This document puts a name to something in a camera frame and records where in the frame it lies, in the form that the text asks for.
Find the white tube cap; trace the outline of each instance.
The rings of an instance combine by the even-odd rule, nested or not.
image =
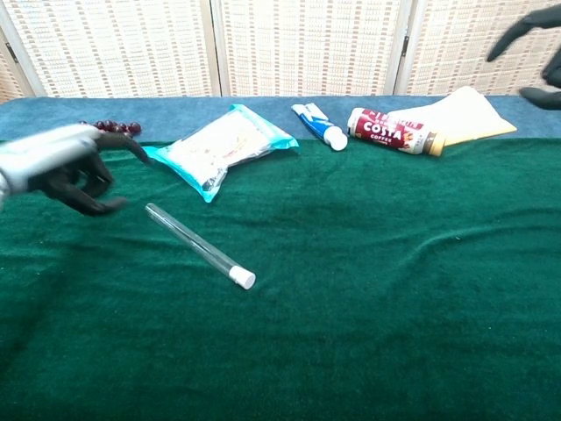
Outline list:
[[[232,266],[230,269],[229,276],[230,279],[232,279],[237,285],[241,286],[243,289],[249,289],[255,283],[255,274],[240,266]]]
[[[323,134],[325,142],[331,146],[334,151],[342,151],[347,147],[348,139],[340,127],[333,125]]]

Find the sealed package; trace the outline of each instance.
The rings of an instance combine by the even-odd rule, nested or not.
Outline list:
[[[298,146],[296,139],[279,127],[246,106],[234,104],[191,136],[145,150],[151,158],[172,168],[209,203],[220,190],[229,167]]]

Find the robotic arm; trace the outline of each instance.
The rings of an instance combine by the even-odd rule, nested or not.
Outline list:
[[[510,26],[497,41],[487,56],[494,61],[503,54],[508,46],[534,28],[550,29],[561,26],[561,4],[539,11],[532,11],[514,25]],[[551,86],[561,88],[561,48],[553,55],[543,69],[542,78]],[[545,110],[561,110],[561,92],[546,92],[538,88],[522,88],[520,95]]]
[[[7,197],[42,190],[83,215],[117,211],[126,202],[123,197],[96,200],[113,182],[99,156],[105,149],[128,149],[149,162],[144,149],[128,136],[104,133],[93,125],[67,125],[1,145],[0,204]],[[78,188],[82,177],[86,182]]]

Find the blue toothpaste tube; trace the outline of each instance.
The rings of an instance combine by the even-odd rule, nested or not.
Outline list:
[[[341,128],[337,127],[327,118],[325,114],[314,103],[305,105],[297,103],[292,110],[300,120],[314,133],[323,143],[331,146],[334,151],[342,151],[347,146],[347,136]]]

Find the table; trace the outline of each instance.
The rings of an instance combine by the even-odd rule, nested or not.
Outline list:
[[[315,100],[344,125],[354,104],[435,98]],[[150,143],[245,103],[301,147],[232,168],[210,204],[124,152],[104,154],[109,196],[130,198],[110,218],[41,194],[8,201],[0,419],[558,419],[561,114],[490,100],[519,131],[440,158],[355,140],[333,153],[294,98],[3,105],[2,139],[114,118],[140,121]],[[157,226],[150,202],[255,286]]]

